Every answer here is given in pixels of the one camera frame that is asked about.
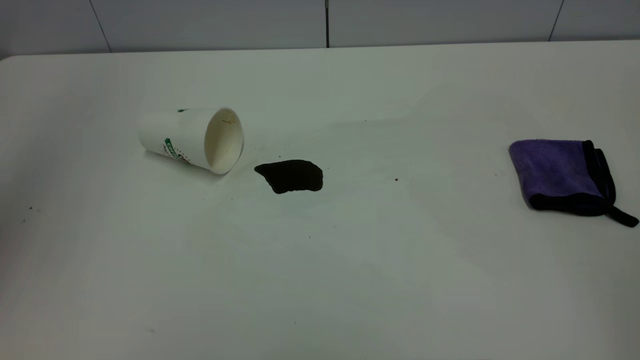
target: white wall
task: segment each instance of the white wall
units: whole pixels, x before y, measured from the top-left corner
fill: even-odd
[[[562,0],[330,0],[332,47],[547,41]]]
[[[108,52],[88,0],[0,0],[0,58]]]
[[[325,47],[324,0],[93,0],[113,51]]]
[[[639,0],[564,0],[551,40],[640,38]]]

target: microfiber cloth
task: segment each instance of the microfiber cloth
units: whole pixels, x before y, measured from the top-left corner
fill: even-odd
[[[629,227],[638,219],[613,206],[616,187],[607,160],[591,140],[520,140],[509,147],[525,201],[537,210],[607,214]]]

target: green logo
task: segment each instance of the green logo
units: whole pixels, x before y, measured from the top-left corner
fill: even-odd
[[[179,150],[176,151],[176,149],[173,148],[173,144],[171,143],[171,139],[169,139],[169,138],[164,139],[164,143],[166,144],[166,147],[164,148],[164,151],[166,152],[168,150],[169,153],[171,154],[171,156],[173,156],[174,159],[184,161],[187,164],[191,163],[189,161],[189,159],[187,159],[187,157],[183,153],[177,154],[177,152],[180,152],[180,151]]]

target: purple cloth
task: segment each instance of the purple cloth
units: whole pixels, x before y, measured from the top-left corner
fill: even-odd
[[[589,176],[582,141],[520,140],[509,147],[525,200],[588,193],[602,197]]]

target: dark liquid puddle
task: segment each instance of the dark liquid puddle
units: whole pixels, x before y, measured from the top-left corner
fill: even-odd
[[[258,165],[254,170],[264,176],[275,193],[322,188],[322,170],[311,161],[287,160]]]

